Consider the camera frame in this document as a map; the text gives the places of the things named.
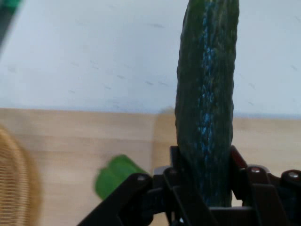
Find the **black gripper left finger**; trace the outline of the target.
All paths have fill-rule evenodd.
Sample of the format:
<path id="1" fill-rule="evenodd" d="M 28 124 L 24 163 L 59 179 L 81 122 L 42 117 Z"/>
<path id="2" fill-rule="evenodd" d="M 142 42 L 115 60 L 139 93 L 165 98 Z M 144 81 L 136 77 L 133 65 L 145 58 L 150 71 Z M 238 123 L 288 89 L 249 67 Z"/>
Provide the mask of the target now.
<path id="1" fill-rule="evenodd" d="M 134 173 L 92 210 L 81 226 L 148 226 L 164 212 L 171 226 L 214 226 L 216 219 L 184 179 L 177 146 L 170 147 L 172 165 L 162 174 Z"/>

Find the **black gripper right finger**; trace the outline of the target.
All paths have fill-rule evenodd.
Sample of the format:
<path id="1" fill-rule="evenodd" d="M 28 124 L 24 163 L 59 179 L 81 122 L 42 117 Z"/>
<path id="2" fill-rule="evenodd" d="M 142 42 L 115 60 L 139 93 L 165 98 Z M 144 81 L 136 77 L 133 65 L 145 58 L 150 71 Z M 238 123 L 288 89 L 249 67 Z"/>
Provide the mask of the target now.
<path id="1" fill-rule="evenodd" d="M 259 226 L 301 224 L 301 172 L 284 171 L 276 177 L 264 166 L 247 164 L 230 147 L 230 187 L 244 206 L 250 206 Z"/>

